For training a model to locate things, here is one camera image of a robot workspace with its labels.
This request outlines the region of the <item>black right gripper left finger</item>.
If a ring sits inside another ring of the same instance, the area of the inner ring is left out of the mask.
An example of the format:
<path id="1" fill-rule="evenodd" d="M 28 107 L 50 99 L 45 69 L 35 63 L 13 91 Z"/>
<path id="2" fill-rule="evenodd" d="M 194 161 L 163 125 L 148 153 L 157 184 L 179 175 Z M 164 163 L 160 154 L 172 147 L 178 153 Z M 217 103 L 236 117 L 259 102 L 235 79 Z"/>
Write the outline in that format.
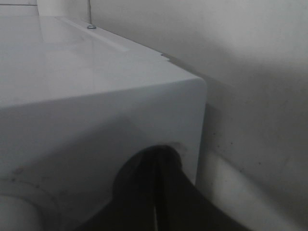
<path id="1" fill-rule="evenodd" d="M 76 231 L 154 231 L 154 186 L 159 146 L 139 153 L 140 162 L 132 174 L 117 187 L 108 205 Z"/>

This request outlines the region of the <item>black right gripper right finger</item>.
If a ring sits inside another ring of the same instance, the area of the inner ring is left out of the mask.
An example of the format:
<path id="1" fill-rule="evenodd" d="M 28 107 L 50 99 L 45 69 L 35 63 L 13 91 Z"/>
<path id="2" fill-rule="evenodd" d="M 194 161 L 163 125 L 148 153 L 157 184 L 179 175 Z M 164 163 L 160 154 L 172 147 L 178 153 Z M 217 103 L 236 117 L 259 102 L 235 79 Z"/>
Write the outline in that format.
<path id="1" fill-rule="evenodd" d="M 245 231 L 247 228 L 209 202 L 182 170 L 178 152 L 158 145 L 158 229 L 160 231 Z"/>

